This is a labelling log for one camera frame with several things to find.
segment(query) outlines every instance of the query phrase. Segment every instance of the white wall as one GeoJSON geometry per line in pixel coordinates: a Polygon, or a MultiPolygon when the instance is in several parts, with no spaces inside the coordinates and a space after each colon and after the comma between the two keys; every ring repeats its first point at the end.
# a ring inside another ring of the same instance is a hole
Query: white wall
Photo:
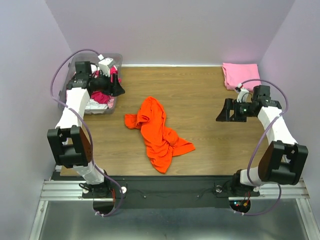
{"type": "Polygon", "coordinates": [[[303,178],[320,225],[320,0],[296,0],[266,51],[259,71],[289,98],[284,117],[294,138],[309,149],[303,178]]]}
{"type": "Polygon", "coordinates": [[[46,135],[60,112],[50,80],[71,51],[43,0],[3,1],[0,31],[0,239],[25,240],[55,163],[46,135]]]}
{"type": "Polygon", "coordinates": [[[258,63],[294,0],[46,0],[72,51],[124,64],[258,63]]]}

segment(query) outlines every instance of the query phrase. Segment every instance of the pink cloth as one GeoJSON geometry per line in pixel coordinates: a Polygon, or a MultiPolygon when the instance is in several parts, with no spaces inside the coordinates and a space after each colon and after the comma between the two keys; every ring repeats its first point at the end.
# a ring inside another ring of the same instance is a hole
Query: pink cloth
{"type": "MultiPolygon", "coordinates": [[[[260,79],[257,64],[222,64],[224,85],[228,90],[234,90],[238,84],[249,79],[260,79]]],[[[261,85],[261,81],[250,81],[243,85],[250,92],[255,86],[261,85]]]]}
{"type": "MultiPolygon", "coordinates": [[[[117,74],[118,70],[113,66],[110,70],[111,82],[113,82],[112,74],[117,74]]],[[[114,98],[109,95],[103,94],[101,91],[95,91],[91,94],[91,98],[99,104],[108,104],[109,108],[112,108],[114,105],[114,98]]]]}

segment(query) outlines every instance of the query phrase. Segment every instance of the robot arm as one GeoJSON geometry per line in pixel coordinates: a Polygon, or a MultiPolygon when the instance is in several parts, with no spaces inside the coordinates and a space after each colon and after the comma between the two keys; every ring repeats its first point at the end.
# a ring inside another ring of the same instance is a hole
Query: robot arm
{"type": "MultiPolygon", "coordinates": [[[[66,86],[66,105],[82,118],[94,91],[102,91],[114,97],[125,93],[119,84],[118,75],[110,75],[110,69],[114,66],[113,59],[102,59],[98,66],[99,76],[95,77],[89,61],[76,62],[76,73],[66,86]]],[[[47,138],[57,165],[74,169],[92,188],[93,186],[100,188],[101,184],[104,184],[104,176],[99,173],[92,161],[92,146],[82,129],[82,122],[72,111],[64,108],[56,127],[48,130],[47,138]]]]}
{"type": "MultiPolygon", "coordinates": [[[[238,88],[237,99],[227,98],[222,112],[216,118],[218,122],[246,122],[247,117],[258,117],[266,130],[269,124],[282,112],[278,101],[270,98],[270,87],[256,86],[253,89],[251,102],[245,102],[249,91],[238,88]]],[[[250,178],[256,185],[267,182],[282,185],[298,183],[304,168],[308,149],[300,145],[290,134],[284,119],[279,117],[266,134],[269,147],[259,162],[258,167],[250,169],[250,178]]],[[[252,186],[247,176],[247,170],[238,170],[234,175],[233,185],[252,186]]]]}

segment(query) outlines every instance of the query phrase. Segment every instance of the wood grain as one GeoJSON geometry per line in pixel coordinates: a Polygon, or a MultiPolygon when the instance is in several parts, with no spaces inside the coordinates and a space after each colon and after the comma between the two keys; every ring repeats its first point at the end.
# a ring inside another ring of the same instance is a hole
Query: wood grain
{"type": "MultiPolygon", "coordinates": [[[[263,133],[257,118],[247,123],[216,122],[225,98],[236,98],[226,90],[220,67],[133,67],[122,69],[124,95],[117,99],[111,115],[86,115],[94,142],[94,159],[109,175],[156,176],[146,155],[140,131],[127,129],[125,114],[136,114],[148,96],[164,106],[166,125],[192,142],[195,151],[173,157],[166,175],[232,175],[248,165],[263,133]]],[[[265,139],[253,166],[268,147],[265,139]]],[[[74,176],[63,168],[62,176],[74,176]]]]}

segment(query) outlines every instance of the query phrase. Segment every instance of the orange t-shirt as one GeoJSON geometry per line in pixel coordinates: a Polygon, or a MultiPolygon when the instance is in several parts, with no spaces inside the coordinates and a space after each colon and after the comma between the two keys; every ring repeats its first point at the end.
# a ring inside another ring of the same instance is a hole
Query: orange t-shirt
{"type": "Polygon", "coordinates": [[[124,124],[129,129],[141,129],[146,154],[153,167],[165,174],[172,157],[189,153],[195,146],[165,126],[166,113],[157,99],[147,97],[137,114],[126,114],[124,124]]]}

